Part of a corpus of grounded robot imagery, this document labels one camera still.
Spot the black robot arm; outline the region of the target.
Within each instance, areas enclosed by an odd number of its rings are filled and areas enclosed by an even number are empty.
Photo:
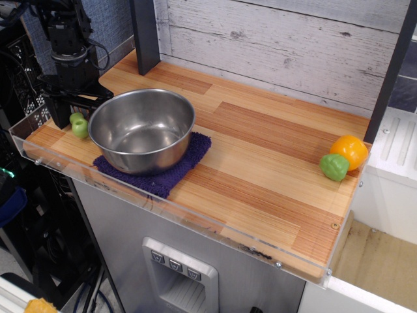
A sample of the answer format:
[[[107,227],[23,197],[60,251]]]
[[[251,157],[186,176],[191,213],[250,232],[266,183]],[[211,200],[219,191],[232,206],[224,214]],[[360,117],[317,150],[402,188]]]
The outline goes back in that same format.
[[[46,107],[60,129],[70,123],[72,107],[95,110],[113,97],[100,84],[93,29],[81,1],[28,1],[35,8],[46,39],[51,44],[55,75],[40,75]]]

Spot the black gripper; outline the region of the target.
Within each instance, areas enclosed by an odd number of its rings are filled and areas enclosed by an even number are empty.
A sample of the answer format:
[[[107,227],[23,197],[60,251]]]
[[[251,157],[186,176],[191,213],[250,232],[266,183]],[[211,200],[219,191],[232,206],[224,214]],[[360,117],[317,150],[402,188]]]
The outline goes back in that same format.
[[[59,129],[70,124],[70,106],[77,106],[84,116],[90,118],[98,107],[113,98],[113,92],[99,82],[97,54],[89,53],[76,65],[62,62],[55,65],[55,75],[41,74],[38,79],[46,92],[42,95],[45,105]]]

